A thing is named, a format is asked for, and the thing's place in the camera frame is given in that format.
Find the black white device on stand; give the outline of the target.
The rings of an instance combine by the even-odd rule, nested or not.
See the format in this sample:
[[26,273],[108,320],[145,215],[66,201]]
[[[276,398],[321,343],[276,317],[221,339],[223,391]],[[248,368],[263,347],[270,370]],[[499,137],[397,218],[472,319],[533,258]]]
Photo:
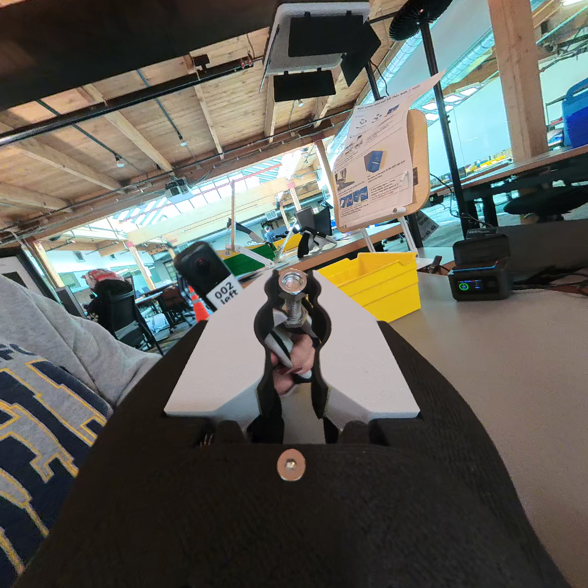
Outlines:
[[336,245],[336,240],[333,236],[327,235],[321,231],[305,226],[300,231],[300,241],[298,243],[297,257],[302,259],[308,256],[314,248],[321,251],[325,246]]

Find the black label card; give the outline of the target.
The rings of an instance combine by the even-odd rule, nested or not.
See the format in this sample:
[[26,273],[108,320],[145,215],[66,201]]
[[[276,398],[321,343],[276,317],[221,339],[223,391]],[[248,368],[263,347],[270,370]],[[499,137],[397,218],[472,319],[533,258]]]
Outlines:
[[421,210],[415,213],[415,218],[423,242],[432,236],[432,234],[434,234],[439,228],[439,225]]

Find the printed instruction sheet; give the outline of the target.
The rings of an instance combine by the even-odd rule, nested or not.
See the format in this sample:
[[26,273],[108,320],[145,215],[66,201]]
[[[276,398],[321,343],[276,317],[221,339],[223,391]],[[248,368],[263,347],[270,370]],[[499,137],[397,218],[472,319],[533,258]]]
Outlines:
[[354,109],[332,169],[341,232],[412,214],[429,197],[428,125],[423,112],[410,107],[444,73]]

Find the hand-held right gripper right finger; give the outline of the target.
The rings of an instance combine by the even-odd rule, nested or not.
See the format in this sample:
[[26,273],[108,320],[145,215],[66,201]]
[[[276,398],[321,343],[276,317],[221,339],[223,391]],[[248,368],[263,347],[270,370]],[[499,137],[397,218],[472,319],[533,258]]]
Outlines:
[[321,274],[307,273],[312,330],[318,337],[311,400],[338,430],[352,421],[411,419],[420,408],[380,323]]

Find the blue plastic bin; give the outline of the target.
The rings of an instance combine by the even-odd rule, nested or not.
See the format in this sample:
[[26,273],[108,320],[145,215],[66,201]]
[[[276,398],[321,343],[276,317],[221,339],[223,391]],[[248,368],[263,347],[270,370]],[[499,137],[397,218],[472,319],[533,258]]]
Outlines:
[[568,89],[562,101],[564,145],[587,144],[587,78]]

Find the person's left hand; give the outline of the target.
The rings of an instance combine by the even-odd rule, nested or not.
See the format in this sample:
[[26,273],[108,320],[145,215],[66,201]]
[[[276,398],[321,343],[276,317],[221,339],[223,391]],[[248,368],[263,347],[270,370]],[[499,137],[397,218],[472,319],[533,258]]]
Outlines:
[[293,346],[290,351],[291,366],[281,363],[281,360],[270,353],[272,376],[275,391],[279,396],[285,396],[296,386],[295,379],[311,371],[315,359],[313,339],[307,334],[293,334]]

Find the white jointed stand arm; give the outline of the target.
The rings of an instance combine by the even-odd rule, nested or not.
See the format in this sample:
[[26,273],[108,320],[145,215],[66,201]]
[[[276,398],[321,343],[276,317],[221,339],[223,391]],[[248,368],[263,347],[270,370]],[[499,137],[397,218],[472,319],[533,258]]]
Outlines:
[[263,257],[262,255],[254,252],[253,250],[247,249],[246,247],[240,246],[236,243],[236,220],[235,220],[235,212],[236,212],[236,193],[235,193],[235,180],[231,180],[231,215],[229,217],[229,236],[230,242],[226,243],[226,251],[235,253],[235,254],[242,254],[249,259],[254,260],[257,263],[262,264],[265,268],[274,269],[276,268],[276,263]]

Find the white panel with black plates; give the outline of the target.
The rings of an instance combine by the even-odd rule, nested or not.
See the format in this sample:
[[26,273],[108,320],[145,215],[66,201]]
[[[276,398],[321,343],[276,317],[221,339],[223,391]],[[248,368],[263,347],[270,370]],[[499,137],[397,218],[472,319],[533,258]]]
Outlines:
[[350,86],[381,46],[369,1],[277,5],[263,55],[262,83],[276,103],[336,94],[334,70]]

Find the yellow plastic bin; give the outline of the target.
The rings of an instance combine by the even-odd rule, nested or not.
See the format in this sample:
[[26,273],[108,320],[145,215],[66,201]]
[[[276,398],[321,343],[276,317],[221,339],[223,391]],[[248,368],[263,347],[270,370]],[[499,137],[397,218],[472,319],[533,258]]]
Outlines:
[[377,320],[390,323],[421,309],[416,260],[413,252],[359,253],[318,272]]

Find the black office chair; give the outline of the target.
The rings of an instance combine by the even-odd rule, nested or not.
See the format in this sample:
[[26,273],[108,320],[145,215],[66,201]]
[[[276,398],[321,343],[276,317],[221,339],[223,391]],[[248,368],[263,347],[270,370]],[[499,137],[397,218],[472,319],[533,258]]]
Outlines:
[[536,222],[563,221],[567,214],[587,203],[587,185],[541,188],[520,194],[504,206],[509,215],[535,215]]
[[134,349],[164,353],[147,327],[135,303],[135,290],[121,276],[105,276],[93,287],[95,298],[88,306],[98,323],[114,338]]

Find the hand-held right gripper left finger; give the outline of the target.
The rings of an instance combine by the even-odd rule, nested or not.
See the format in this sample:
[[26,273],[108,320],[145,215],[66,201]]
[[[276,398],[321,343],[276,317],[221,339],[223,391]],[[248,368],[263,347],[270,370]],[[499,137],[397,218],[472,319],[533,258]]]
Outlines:
[[210,317],[165,405],[166,416],[230,420],[245,430],[259,416],[280,414],[268,349],[254,329],[275,274],[257,278]]

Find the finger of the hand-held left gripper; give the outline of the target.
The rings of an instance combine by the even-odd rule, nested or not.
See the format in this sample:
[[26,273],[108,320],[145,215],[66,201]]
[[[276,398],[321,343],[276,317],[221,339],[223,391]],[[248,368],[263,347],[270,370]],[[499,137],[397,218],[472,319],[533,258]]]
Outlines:
[[293,341],[290,337],[290,331],[286,328],[288,317],[286,313],[278,309],[272,309],[272,315],[271,352],[277,357],[281,365],[292,368],[291,351]]
[[319,340],[304,331],[296,332],[296,381],[308,382],[312,378],[316,348]]

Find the wooden desk with black frame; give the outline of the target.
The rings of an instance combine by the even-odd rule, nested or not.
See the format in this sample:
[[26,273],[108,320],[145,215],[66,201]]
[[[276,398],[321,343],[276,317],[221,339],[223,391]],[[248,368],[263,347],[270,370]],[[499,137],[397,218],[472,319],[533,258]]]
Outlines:
[[572,185],[586,181],[587,145],[556,149],[524,162],[497,165],[463,178],[461,192],[455,197],[454,212],[465,235],[481,224],[498,225],[495,195],[552,187],[556,182]]

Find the silver hex bolt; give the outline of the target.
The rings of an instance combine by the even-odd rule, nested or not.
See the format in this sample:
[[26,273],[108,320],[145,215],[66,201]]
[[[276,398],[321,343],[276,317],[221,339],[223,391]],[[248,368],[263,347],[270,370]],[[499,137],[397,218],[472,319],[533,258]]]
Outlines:
[[287,269],[278,275],[279,296],[284,300],[290,319],[302,312],[302,299],[305,298],[307,276],[298,269]]

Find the black power station with display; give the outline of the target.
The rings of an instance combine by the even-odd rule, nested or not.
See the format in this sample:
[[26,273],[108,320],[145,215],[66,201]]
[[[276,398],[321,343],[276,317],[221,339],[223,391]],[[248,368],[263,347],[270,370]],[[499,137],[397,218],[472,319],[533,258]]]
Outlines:
[[452,297],[458,302],[504,300],[513,281],[504,262],[456,265],[448,274]]

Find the green plastic bin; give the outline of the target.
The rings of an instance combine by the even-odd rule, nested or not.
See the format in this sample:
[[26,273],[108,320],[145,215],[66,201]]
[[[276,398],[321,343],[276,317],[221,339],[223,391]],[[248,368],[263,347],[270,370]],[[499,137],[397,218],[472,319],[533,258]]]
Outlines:
[[[274,261],[277,252],[275,245],[271,243],[242,246],[242,248],[252,251],[256,255],[268,259],[271,262]],[[235,276],[241,276],[267,268],[263,262],[251,258],[242,252],[232,252],[222,249],[221,251],[216,251],[216,253]]]

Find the orange traffic cone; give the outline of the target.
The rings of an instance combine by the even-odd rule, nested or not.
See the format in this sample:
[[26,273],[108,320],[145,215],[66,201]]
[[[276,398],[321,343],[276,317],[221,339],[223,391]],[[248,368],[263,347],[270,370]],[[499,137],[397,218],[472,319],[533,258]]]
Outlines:
[[192,286],[188,286],[188,294],[190,298],[190,302],[192,308],[194,310],[195,320],[196,322],[201,322],[203,320],[208,320],[209,318],[209,310],[206,305],[203,303],[202,299],[198,296]]

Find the wooden pillar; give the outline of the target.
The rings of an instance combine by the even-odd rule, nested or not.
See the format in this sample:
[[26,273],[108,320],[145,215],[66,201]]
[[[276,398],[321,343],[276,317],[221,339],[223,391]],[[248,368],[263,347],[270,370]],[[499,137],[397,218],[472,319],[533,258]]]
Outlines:
[[548,151],[530,1],[488,1],[513,162]]

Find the person's left forearm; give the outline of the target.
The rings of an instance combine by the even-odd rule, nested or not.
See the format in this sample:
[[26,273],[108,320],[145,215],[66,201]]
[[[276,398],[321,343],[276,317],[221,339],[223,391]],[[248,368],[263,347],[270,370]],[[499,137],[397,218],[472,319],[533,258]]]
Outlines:
[[1,359],[30,354],[63,368],[112,407],[160,357],[119,342],[99,324],[1,276]]

